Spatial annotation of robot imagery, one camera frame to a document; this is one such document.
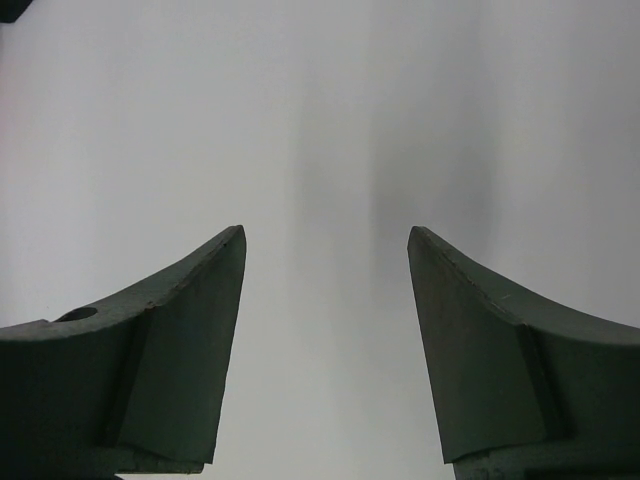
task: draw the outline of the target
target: gray background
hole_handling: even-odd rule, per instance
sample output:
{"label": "gray background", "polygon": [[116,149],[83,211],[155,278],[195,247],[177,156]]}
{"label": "gray background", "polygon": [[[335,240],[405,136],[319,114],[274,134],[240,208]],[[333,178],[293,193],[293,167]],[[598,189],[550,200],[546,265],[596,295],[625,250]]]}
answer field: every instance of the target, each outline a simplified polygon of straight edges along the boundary
{"label": "gray background", "polygon": [[36,0],[0,29],[0,322],[242,223],[202,478],[452,478],[409,228],[640,326],[639,24],[635,0]]}

